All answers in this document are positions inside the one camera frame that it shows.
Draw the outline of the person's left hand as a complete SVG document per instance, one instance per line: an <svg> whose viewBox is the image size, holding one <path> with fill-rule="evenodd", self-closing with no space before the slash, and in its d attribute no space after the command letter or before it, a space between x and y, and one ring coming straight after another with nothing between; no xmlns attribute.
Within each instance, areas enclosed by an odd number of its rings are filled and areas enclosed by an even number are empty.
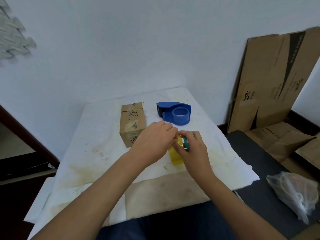
<svg viewBox="0 0 320 240"><path fill-rule="evenodd" d="M156 140L151 136L150 125L142 131L133 146L129 150L129 155L142 169L154 164L161 159L171 146L158 146Z"/></svg>

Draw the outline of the person's right hand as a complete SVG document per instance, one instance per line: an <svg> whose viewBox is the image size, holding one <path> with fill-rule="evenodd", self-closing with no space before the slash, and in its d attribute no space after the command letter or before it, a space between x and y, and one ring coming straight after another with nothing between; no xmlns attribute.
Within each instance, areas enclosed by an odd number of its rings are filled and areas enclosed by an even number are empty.
<svg viewBox="0 0 320 240"><path fill-rule="evenodd" d="M199 131L178 131L178 136L187 137L190 150L187 154L180 154L186 170L195 181L203 181L214 178L214 172L210 165L207 147Z"/></svg>

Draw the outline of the yellow tape roll teal core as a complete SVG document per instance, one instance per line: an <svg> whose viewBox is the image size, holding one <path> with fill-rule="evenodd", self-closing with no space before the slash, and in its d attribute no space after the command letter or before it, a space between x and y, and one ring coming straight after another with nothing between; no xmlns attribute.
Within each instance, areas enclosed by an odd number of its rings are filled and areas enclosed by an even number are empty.
<svg viewBox="0 0 320 240"><path fill-rule="evenodd" d="M180 147L182 147L184 150L189 151L190 150L190 143L187 137L181 137L181 136L176 136L174 137L175 143L177 143ZM168 149L169 157L171 164L174 166L181 165L183 164L183 159L182 157L178 154L178 152L171 146Z"/></svg>

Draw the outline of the person's left forearm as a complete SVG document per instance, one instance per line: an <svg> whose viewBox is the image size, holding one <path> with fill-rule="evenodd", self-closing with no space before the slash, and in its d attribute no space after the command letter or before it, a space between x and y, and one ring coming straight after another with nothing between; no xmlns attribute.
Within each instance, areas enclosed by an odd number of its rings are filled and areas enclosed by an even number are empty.
<svg viewBox="0 0 320 240"><path fill-rule="evenodd" d="M150 155L130 149L31 240L95 240L119 199L150 164Z"/></svg>

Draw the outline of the person's right forearm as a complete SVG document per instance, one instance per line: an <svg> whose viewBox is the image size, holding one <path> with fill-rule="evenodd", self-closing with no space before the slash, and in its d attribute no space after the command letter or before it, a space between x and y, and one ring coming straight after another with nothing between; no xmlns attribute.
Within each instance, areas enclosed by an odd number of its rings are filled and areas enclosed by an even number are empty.
<svg viewBox="0 0 320 240"><path fill-rule="evenodd" d="M212 170L189 173L217 207L239 240L287 240L237 197Z"/></svg>

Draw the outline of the blue tape dispenser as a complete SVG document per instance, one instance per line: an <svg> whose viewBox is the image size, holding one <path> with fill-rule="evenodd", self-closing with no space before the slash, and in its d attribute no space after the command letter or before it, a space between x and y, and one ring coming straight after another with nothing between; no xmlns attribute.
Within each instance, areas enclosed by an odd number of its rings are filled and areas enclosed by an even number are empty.
<svg viewBox="0 0 320 240"><path fill-rule="evenodd" d="M190 122L191 105L180 102L158 102L157 113L166 122L183 126Z"/></svg>

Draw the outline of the small brown cardboard box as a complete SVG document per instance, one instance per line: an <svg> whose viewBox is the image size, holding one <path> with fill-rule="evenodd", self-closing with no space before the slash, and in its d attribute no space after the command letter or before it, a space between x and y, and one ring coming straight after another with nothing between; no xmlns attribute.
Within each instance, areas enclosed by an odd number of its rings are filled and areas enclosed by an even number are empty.
<svg viewBox="0 0 320 240"><path fill-rule="evenodd" d="M146 127L146 117L142 102L121 106L119 134L127 148L132 147Z"/></svg>

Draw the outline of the stained white cloth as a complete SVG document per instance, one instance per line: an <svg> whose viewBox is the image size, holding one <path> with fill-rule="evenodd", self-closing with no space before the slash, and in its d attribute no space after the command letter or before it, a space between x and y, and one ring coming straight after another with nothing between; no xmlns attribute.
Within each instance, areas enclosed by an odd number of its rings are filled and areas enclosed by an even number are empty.
<svg viewBox="0 0 320 240"><path fill-rule="evenodd" d="M52 192L37 218L30 240L71 201L85 191L129 148L119 134L121 106L142 102L146 123L160 121L157 102L191 105L191 120L179 130L199 131L215 175L230 189L238 190L259 176L231 147L217 125L184 87L98 101L86 105L74 136L58 167ZM147 167L120 198L103 226L167 212L209 201L184 164L173 165L166 153Z"/></svg>

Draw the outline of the person's blue trousers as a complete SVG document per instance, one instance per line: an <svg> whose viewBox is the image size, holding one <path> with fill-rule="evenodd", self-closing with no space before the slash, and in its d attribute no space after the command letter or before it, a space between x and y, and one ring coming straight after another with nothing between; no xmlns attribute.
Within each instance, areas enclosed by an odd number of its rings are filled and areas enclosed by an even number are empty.
<svg viewBox="0 0 320 240"><path fill-rule="evenodd" d="M237 240L237 238L216 206L207 201L103 227L96 240Z"/></svg>

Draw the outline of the black mat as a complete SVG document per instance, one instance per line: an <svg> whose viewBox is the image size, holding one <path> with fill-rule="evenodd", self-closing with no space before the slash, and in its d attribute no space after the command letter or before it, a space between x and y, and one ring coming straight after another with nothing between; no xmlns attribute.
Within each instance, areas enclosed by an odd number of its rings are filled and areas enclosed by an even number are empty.
<svg viewBox="0 0 320 240"><path fill-rule="evenodd" d="M268 154L242 131L234 131L226 135L231 147L241 159L251 165L259 176L250 186L236 190L239 197L255 213L261 216L286 239L320 240L320 202L309 217L307 225L281 200L266 180L267 175L276 175L288 170Z"/></svg>

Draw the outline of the large flattened cardboard black stripe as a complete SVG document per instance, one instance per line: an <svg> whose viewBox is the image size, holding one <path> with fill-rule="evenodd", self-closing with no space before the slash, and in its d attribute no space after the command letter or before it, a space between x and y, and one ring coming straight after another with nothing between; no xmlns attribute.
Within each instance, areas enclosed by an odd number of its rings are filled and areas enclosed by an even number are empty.
<svg viewBox="0 0 320 240"><path fill-rule="evenodd" d="M247 40L227 133L283 121L320 58L320 26Z"/></svg>

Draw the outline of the clear crumpled plastic bag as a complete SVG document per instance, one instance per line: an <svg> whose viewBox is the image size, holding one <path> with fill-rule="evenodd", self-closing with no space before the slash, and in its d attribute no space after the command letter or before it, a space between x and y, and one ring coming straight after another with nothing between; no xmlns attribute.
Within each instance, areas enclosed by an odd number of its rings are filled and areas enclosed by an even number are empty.
<svg viewBox="0 0 320 240"><path fill-rule="evenodd" d="M277 197L305 224L319 201L318 182L299 174L284 172L267 175L266 181Z"/></svg>

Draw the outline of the plain brown cardboard sheet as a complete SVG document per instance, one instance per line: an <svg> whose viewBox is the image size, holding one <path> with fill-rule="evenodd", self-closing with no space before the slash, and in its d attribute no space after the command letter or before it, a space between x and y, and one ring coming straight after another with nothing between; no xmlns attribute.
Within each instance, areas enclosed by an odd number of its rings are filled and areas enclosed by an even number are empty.
<svg viewBox="0 0 320 240"><path fill-rule="evenodd" d="M315 138L293 152L281 165L320 184L320 132Z"/></svg>

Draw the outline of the dark wooden furniture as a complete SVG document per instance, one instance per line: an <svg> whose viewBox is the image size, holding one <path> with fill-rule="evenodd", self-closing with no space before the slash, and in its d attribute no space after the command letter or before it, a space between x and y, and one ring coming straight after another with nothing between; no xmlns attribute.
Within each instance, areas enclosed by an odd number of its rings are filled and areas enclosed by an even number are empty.
<svg viewBox="0 0 320 240"><path fill-rule="evenodd" d="M60 162L0 105L0 240L27 240L34 224L24 221Z"/></svg>

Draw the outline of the grey foam puzzle mats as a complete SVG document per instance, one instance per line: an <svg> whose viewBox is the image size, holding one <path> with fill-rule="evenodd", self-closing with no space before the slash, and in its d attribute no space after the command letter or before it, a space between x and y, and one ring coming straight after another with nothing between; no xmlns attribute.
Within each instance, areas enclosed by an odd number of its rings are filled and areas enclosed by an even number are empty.
<svg viewBox="0 0 320 240"><path fill-rule="evenodd" d="M29 56L30 49L36 49L33 38L23 33L26 28L6 0L0 0L0 64L5 60L14 60L16 56Z"/></svg>

